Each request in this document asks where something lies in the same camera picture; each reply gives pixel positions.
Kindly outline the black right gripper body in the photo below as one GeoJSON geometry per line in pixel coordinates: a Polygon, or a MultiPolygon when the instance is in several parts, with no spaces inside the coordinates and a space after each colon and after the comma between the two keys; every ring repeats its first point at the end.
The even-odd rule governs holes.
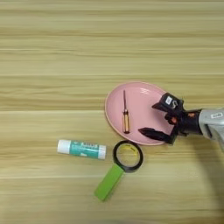
{"type": "Polygon", "coordinates": [[[189,134],[201,135],[202,131],[199,125],[200,109],[185,110],[183,108],[176,110],[167,110],[164,116],[165,120],[173,126],[170,135],[166,135],[164,141],[173,144],[177,136],[186,137],[189,134]]]}

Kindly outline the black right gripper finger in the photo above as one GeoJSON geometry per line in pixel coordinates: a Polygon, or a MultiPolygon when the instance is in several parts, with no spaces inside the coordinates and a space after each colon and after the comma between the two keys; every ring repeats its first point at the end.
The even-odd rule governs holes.
{"type": "Polygon", "coordinates": [[[162,103],[158,102],[152,106],[154,109],[163,111],[163,112],[168,112],[168,108],[162,103]]]}
{"type": "Polygon", "coordinates": [[[141,128],[138,131],[142,135],[144,135],[145,137],[148,137],[150,139],[165,142],[167,144],[172,143],[172,138],[162,131],[157,131],[157,130],[152,129],[152,128],[141,128]]]}

